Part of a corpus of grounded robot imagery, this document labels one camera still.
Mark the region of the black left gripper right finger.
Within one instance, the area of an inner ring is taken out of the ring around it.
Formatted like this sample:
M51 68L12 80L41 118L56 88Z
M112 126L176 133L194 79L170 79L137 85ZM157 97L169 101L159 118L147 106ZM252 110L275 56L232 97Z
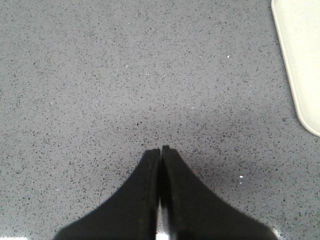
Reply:
M165 145L161 156L161 206L171 240L275 240L265 224L227 204L213 193Z

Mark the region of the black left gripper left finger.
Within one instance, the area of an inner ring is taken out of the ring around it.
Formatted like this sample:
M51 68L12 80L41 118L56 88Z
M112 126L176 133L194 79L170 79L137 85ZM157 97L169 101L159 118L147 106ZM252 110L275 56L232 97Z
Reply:
M154 240L159 208L159 149L146 150L123 185L103 204L63 227L56 240Z

